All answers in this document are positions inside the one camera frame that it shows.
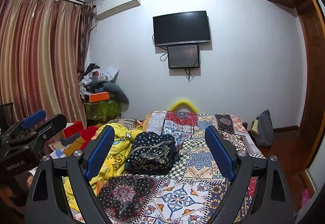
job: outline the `pink object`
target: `pink object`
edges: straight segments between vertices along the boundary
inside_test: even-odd
[[[306,205],[307,201],[310,199],[310,194],[308,189],[303,190],[303,194],[302,194],[302,200],[301,200],[301,207],[303,207],[304,205]]]

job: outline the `red box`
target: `red box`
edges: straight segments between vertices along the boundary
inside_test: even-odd
[[[66,138],[69,138],[70,136],[75,135],[77,132],[82,131],[84,129],[81,121],[76,120],[72,121],[71,123],[73,123],[73,125],[63,130],[64,136]]]

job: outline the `silver screw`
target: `silver screw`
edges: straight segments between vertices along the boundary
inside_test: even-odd
[[[238,155],[241,156],[241,157],[245,157],[246,156],[246,152],[244,150],[239,150],[238,151]]]
[[[49,155],[44,155],[44,156],[42,157],[42,160],[43,160],[44,162],[46,162],[48,159],[50,159],[50,156],[49,156]]]
[[[74,156],[78,157],[82,154],[82,150],[76,150],[74,151]]]
[[[274,162],[277,161],[277,157],[276,157],[275,155],[271,155],[271,156],[270,156],[270,159],[271,159],[272,161],[274,161]]]

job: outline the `red cloth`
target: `red cloth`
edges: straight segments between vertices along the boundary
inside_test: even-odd
[[[254,196],[255,189],[256,189],[256,178],[251,177],[251,180],[248,185],[248,191],[247,191],[251,198],[253,198]]]
[[[191,112],[168,111],[166,115],[166,119],[174,121],[180,125],[197,126],[198,124],[197,115],[198,115],[197,113],[191,113]]]
[[[81,150],[83,150],[89,141],[91,141],[91,138],[95,136],[97,129],[98,128],[96,126],[89,126],[87,129],[80,131],[80,136],[85,140],[85,142],[81,145]]]

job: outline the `chair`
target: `chair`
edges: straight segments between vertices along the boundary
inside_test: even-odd
[[[8,130],[14,124],[13,105],[12,102],[0,105],[0,130],[2,132]]]

